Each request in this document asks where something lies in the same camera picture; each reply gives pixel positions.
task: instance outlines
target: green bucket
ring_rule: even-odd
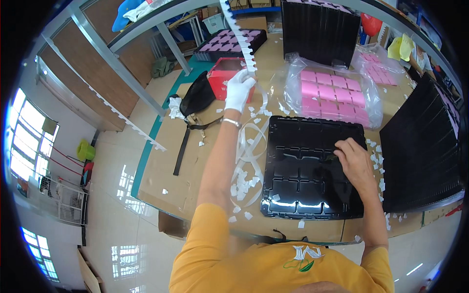
[[[90,144],[84,139],[80,141],[80,144],[76,148],[76,156],[80,161],[93,160],[95,152],[96,150],[94,147],[90,146]]]

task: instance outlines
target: green leaf embroidery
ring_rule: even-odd
[[[300,271],[309,271],[310,268],[313,266],[313,264],[314,264],[314,261],[312,261],[312,263],[310,264],[305,265],[302,269],[300,269]]]

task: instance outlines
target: plastic wrap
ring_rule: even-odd
[[[357,45],[350,65],[378,84],[398,85],[406,73],[398,61],[387,57],[387,51],[378,43]]]
[[[359,123],[368,129],[381,126],[383,106],[376,84],[368,75],[297,56],[290,60],[284,68],[287,76],[283,100],[279,100],[285,114],[292,109],[297,116],[307,118]]]

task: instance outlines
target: workbench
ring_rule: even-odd
[[[267,104],[267,110],[271,111],[273,115],[285,116],[279,109],[278,104],[278,99],[283,97],[283,85],[281,82],[276,82],[283,79],[284,84],[284,75],[286,73],[282,76],[282,74],[279,73],[279,69],[287,68],[287,64],[283,60],[283,41],[281,36],[281,34],[268,34],[267,41],[258,49],[254,57],[257,62],[256,67],[258,68],[257,76],[259,78],[259,84],[267,92],[271,92],[271,89],[273,89],[273,94]],[[275,84],[272,86],[271,78],[274,74],[275,77],[272,80]],[[190,83],[181,84],[177,94],[180,97],[184,97],[189,86]],[[379,98],[382,100],[384,110],[383,122],[381,124],[381,127],[383,127],[404,103],[406,99],[404,95],[409,96],[411,94],[412,87],[410,86],[409,79],[405,77],[403,77],[398,86],[378,85],[378,87]],[[250,122],[252,123],[248,107],[254,107],[254,113],[257,113],[261,105],[262,95],[258,90],[255,90],[252,102],[245,106],[241,122],[244,124],[248,120],[251,120]],[[201,124],[211,122],[223,115],[223,112],[216,113],[216,110],[224,109],[224,107],[224,101],[215,100],[208,108],[197,113],[197,118]],[[162,152],[153,149],[151,151],[137,197],[160,211],[190,221],[196,208],[202,172],[215,140],[217,139],[220,125],[211,126],[204,131],[205,138],[203,139],[203,146],[199,146],[199,142],[202,141],[200,131],[191,131],[179,176],[174,176],[173,170],[186,131],[186,123],[181,119],[171,119],[168,114],[169,112],[166,113],[156,136],[156,141],[167,150]],[[268,123],[268,117],[263,114],[259,114],[255,118],[261,119],[257,124],[259,128],[265,123]],[[379,145],[380,129],[373,131],[365,130],[365,138],[369,138]],[[257,131],[251,128],[246,129],[246,140],[249,138],[254,139],[256,135]],[[263,152],[265,148],[266,141],[261,139],[254,149],[253,154],[257,155]],[[368,152],[370,155],[372,154],[369,145]],[[265,159],[266,156],[263,154],[257,160],[263,172],[265,170]],[[254,170],[251,164],[245,164],[243,170],[248,172],[246,180],[250,180],[254,176]],[[383,175],[379,174],[378,170],[374,170],[374,174],[377,183],[379,183],[379,179],[382,178]],[[305,221],[304,228],[300,229],[298,228],[298,220],[264,217],[260,212],[261,197],[252,205],[244,207],[260,188],[262,188],[262,182],[258,182],[254,187],[250,188],[246,197],[241,202],[237,202],[236,198],[233,197],[234,202],[236,202],[242,210],[236,214],[233,214],[233,212],[228,213],[228,217],[236,215],[237,218],[236,222],[230,223],[232,234],[238,236],[266,235],[279,238],[280,234],[273,231],[273,229],[277,229],[285,234],[288,240],[300,240],[304,236],[307,236],[310,242],[319,245],[353,243],[355,242],[356,235],[363,239],[362,218],[347,220],[307,220]],[[168,193],[163,194],[163,189],[166,189]],[[398,221],[399,217],[393,218],[391,216],[391,230],[388,231],[388,236],[394,237],[418,230],[425,224],[429,224],[434,219],[448,213],[456,206],[457,203],[432,211],[408,213],[407,217],[403,218],[401,222]],[[248,211],[253,216],[250,220],[245,218],[245,211]]]

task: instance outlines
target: gloved hand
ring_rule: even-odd
[[[256,83],[256,80],[250,77],[247,68],[238,72],[227,85],[227,99],[225,100],[225,110],[235,109],[243,112],[249,91]]]

